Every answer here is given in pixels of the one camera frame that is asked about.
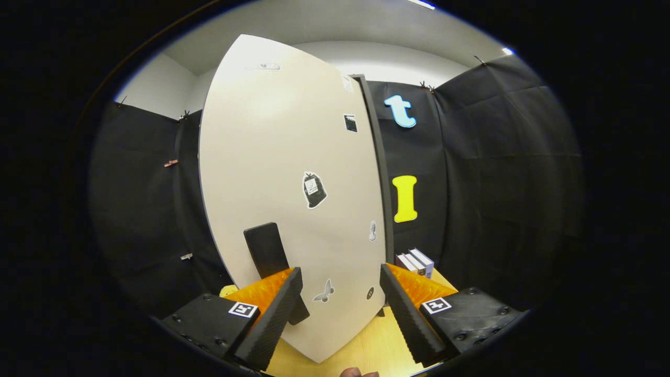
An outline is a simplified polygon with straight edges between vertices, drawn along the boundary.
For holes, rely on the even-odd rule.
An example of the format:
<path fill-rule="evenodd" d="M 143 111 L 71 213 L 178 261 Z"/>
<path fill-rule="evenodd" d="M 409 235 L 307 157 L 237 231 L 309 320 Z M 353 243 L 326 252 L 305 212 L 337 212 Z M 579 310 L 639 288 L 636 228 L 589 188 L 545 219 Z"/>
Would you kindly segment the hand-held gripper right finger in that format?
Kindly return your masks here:
<path fill-rule="evenodd" d="M 383 263 L 380 286 L 414 362 L 424 367 L 479 351 L 524 313 L 471 287 L 461 291 Z"/>

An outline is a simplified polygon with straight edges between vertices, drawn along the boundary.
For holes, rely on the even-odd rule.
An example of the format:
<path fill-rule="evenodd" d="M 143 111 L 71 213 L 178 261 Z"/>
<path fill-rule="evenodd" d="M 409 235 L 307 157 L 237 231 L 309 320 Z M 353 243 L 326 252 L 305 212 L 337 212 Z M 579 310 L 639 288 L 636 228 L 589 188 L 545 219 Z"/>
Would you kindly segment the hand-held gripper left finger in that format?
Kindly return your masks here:
<path fill-rule="evenodd" d="M 264 371 L 302 289 L 301 269 L 287 268 L 227 297 L 202 294 L 164 317 L 161 327 L 216 362 Z"/>

